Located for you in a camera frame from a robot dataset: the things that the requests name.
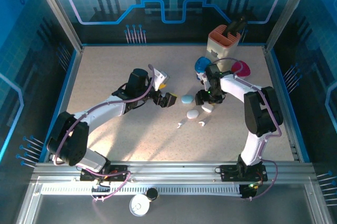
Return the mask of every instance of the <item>beige table surface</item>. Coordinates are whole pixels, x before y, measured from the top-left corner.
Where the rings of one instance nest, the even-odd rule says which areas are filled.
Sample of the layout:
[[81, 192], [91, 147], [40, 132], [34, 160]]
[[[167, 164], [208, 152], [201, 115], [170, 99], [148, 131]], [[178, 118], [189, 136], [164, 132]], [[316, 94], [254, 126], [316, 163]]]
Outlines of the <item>beige table surface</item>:
[[[90, 134], [88, 147], [115, 161], [236, 161], [248, 133], [243, 103], [228, 94], [208, 114], [200, 106], [195, 107], [194, 102], [182, 104], [180, 99], [202, 89], [195, 77], [194, 63], [205, 50], [205, 46], [86, 47], [68, 112], [82, 111], [105, 100], [127, 82], [134, 68], [150, 72], [149, 63], [171, 77], [162, 91], [179, 96], [170, 108], [148, 101], [139, 109], [113, 118]], [[261, 47], [240, 46], [235, 57], [250, 66], [252, 74], [247, 81], [271, 86]], [[197, 119], [187, 119], [190, 109], [200, 112]], [[201, 120], [206, 122], [205, 127], [198, 124]], [[183, 122], [180, 129], [178, 122]], [[267, 144], [264, 158], [293, 160], [284, 126], [281, 130], [282, 137]]]

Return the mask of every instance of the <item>enclosure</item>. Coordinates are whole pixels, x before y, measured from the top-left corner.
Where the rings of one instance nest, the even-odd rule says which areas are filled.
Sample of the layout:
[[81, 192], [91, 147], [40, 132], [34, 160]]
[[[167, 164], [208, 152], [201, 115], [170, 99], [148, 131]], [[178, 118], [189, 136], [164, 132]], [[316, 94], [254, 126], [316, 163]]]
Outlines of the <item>enclosure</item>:
[[[337, 0], [0, 4], [1, 223], [336, 222]], [[242, 16], [247, 23], [232, 33], [224, 56], [249, 66], [245, 81], [273, 87], [283, 114], [282, 136], [263, 152], [278, 169], [263, 163], [268, 181], [261, 178], [257, 194], [267, 193], [252, 202], [239, 197], [248, 182], [214, 172], [236, 165], [245, 148], [245, 105], [233, 93], [211, 113], [181, 101], [204, 89], [196, 61], [220, 58], [214, 32]], [[161, 91], [177, 99], [167, 108], [146, 102], [89, 135], [89, 149], [131, 173], [115, 196], [95, 202], [83, 171], [53, 165], [53, 126], [64, 111], [106, 100], [134, 69], [151, 74], [148, 64], [170, 77]], [[189, 110], [198, 118], [189, 120]], [[159, 198], [145, 216], [133, 216], [130, 200], [151, 187]]]

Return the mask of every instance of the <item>robotic arm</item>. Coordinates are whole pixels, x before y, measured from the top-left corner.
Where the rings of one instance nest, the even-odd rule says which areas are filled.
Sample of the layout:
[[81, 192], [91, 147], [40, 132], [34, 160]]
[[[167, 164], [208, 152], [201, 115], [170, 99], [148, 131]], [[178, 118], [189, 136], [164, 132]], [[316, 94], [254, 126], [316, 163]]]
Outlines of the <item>robotic arm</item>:
[[267, 143], [267, 136], [276, 131], [276, 127], [268, 110], [261, 109], [261, 105], [266, 104], [256, 89], [264, 94], [277, 124], [281, 125], [283, 116], [275, 90], [272, 87], [262, 88], [251, 85], [239, 77], [234, 77], [230, 71], [221, 72], [216, 64], [206, 67], [205, 76], [203, 83], [205, 84], [205, 79], [207, 79], [207, 85], [210, 87], [196, 94], [196, 105], [204, 102], [220, 104], [227, 93], [244, 103], [245, 123], [249, 132], [245, 148], [238, 157], [237, 176], [243, 179], [255, 175], [256, 172], [261, 172], [263, 167], [260, 158]]
[[60, 113], [51, 131], [47, 149], [56, 155], [61, 146], [58, 157], [64, 163], [70, 166], [78, 165], [101, 174], [110, 173], [110, 161], [87, 148], [88, 135], [113, 117], [141, 107], [149, 99], [162, 108], [172, 106], [176, 96], [171, 93], [163, 96], [160, 91], [160, 88], [165, 86], [168, 76], [156, 69], [153, 69], [153, 72], [154, 79], [149, 78], [146, 70], [134, 69], [128, 82], [100, 104], [75, 114]]

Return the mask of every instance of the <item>red object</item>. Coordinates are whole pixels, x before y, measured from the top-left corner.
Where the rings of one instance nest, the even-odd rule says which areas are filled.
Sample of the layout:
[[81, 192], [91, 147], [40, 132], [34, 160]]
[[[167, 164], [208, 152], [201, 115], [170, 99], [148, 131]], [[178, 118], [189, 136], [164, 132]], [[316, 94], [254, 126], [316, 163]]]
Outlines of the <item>red object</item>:
[[[249, 76], [251, 74], [251, 70], [250, 68], [248, 67], [247, 63], [243, 62], [243, 61], [240, 61], [243, 65], [243, 69], [242, 71], [238, 72], [237, 76], [240, 76], [240, 77], [246, 77], [246, 76]], [[241, 65], [239, 62], [235, 62], [231, 68], [231, 71], [234, 73], [236, 71], [238, 71], [239, 69], [241, 68]]]

